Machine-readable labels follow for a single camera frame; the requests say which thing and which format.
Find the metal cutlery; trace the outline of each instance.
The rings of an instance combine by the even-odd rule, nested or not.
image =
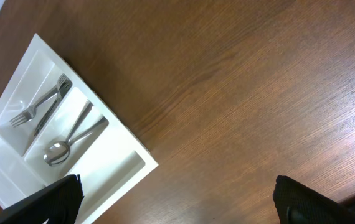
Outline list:
[[[41,96],[33,105],[30,105],[23,112],[12,118],[10,120],[10,123],[13,128],[32,120],[36,115],[36,109],[38,108],[38,106],[55,96],[61,85],[67,80],[67,76],[62,74],[57,80],[57,84],[51,90],[49,90],[45,95]]]
[[[63,84],[61,84],[59,91],[57,92],[57,97],[56,97],[55,101],[53,102],[52,106],[50,106],[50,108],[47,110],[47,112],[43,116],[43,118],[39,121],[38,125],[36,126],[35,131],[34,131],[34,136],[37,136],[39,134],[39,132],[42,130],[42,128],[44,127],[47,120],[52,116],[52,114],[55,111],[55,109],[57,108],[57,106],[61,103],[63,98],[66,96],[66,94],[70,90],[71,86],[72,86],[72,82],[68,79],[66,81],[64,81]]]
[[[105,124],[106,122],[108,122],[105,117],[102,117],[99,121],[97,121],[86,131],[82,132],[77,137],[72,139],[72,135],[82,124],[82,121],[84,121],[84,119],[87,117],[87,114],[89,114],[92,108],[93,108],[93,104],[87,101],[85,107],[79,114],[77,121],[72,126],[72,129],[68,134],[66,140],[54,143],[51,147],[48,148],[48,150],[45,151],[44,160],[49,166],[54,166],[63,163],[70,155],[70,148],[74,143],[91,135],[95,131],[95,129],[98,128],[101,124]]]

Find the spoon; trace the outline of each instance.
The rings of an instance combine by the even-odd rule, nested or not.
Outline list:
[[[75,124],[72,126],[72,129],[67,136],[65,141],[58,141],[54,143],[51,147],[46,150],[44,155],[44,160],[49,166],[53,166],[56,164],[61,164],[64,162],[68,156],[70,155],[71,146],[82,140],[83,138],[91,135],[94,130],[99,127],[101,124],[106,123],[107,119],[103,116],[99,121],[97,121],[94,125],[88,128],[86,131],[79,134],[77,137],[72,139],[72,135],[79,128],[82,121],[86,118],[87,114],[89,114],[90,110],[93,108],[93,104],[89,101],[86,102],[84,109],[79,114],[79,117]]]

